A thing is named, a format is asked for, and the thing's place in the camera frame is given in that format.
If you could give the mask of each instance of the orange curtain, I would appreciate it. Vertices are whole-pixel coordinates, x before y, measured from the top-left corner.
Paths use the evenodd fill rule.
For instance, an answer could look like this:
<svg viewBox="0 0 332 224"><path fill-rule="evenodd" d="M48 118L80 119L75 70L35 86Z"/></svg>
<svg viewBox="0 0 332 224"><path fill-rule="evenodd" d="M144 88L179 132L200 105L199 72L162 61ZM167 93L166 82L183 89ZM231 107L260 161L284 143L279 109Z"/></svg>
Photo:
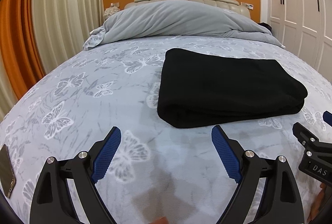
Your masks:
<svg viewBox="0 0 332 224"><path fill-rule="evenodd" d="M45 76L33 32L31 0L0 1L0 49L18 99Z"/></svg>

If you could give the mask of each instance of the metal bolt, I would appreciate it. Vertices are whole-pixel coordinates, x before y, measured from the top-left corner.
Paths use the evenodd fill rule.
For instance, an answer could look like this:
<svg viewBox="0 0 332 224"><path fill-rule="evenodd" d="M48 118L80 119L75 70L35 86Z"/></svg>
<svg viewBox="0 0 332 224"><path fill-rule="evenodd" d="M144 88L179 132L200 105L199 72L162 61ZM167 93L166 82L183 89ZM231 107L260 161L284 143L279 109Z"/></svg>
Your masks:
<svg viewBox="0 0 332 224"><path fill-rule="evenodd" d="M255 155L254 152L252 152L252 151L250 151L250 150L246 151L246 156L247 156L247 157L252 158L254 155Z"/></svg>
<svg viewBox="0 0 332 224"><path fill-rule="evenodd" d="M278 159L281 162L286 162L286 160L287 160L284 156L279 156Z"/></svg>
<svg viewBox="0 0 332 224"><path fill-rule="evenodd" d="M53 162L54 162L54 157L50 157L50 158L47 159L48 164L51 164Z"/></svg>
<svg viewBox="0 0 332 224"><path fill-rule="evenodd" d="M80 153L78 154L78 157L79 157L80 159L84 159L84 158L86 158L87 155L88 155L87 152L82 151L82 152L80 152Z"/></svg>

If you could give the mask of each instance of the folded gray comforter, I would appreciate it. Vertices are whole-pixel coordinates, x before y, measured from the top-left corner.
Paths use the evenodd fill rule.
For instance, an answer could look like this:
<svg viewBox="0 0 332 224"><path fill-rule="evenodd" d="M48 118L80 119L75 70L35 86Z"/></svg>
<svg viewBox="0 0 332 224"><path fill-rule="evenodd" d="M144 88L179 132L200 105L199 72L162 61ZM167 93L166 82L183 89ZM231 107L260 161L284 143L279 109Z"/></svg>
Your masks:
<svg viewBox="0 0 332 224"><path fill-rule="evenodd" d="M156 35L191 35L261 41L282 47L271 32L230 10L182 0L135 6L109 17L93 30L84 50L100 44Z"/></svg>

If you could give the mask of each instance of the white curtain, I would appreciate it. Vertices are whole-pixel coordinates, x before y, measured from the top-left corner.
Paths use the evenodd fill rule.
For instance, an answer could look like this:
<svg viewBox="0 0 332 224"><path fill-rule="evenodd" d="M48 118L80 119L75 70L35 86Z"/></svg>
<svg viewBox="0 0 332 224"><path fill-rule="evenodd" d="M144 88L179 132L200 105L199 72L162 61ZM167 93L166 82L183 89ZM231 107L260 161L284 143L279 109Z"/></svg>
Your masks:
<svg viewBox="0 0 332 224"><path fill-rule="evenodd" d="M9 113L16 102L17 98L10 85L0 51L0 122L3 120L4 116Z"/></svg>
<svg viewBox="0 0 332 224"><path fill-rule="evenodd" d="M103 0L32 0L36 45L46 73L82 51L103 23Z"/></svg>

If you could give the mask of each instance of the blue gripper pad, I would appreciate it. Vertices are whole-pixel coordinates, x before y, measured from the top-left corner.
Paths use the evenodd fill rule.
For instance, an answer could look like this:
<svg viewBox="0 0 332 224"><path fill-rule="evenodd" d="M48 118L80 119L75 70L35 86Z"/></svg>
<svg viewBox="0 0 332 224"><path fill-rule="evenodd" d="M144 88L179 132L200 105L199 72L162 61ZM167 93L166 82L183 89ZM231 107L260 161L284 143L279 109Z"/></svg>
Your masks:
<svg viewBox="0 0 332 224"><path fill-rule="evenodd" d="M234 179L237 184L241 182L242 174L240 172L240 162L217 126L212 129L212 142L228 176Z"/></svg>
<svg viewBox="0 0 332 224"><path fill-rule="evenodd" d="M323 113L323 120L332 127L332 113L326 111Z"/></svg>
<svg viewBox="0 0 332 224"><path fill-rule="evenodd" d="M116 128L93 163L91 180L95 184L103 179L121 142L121 131Z"/></svg>

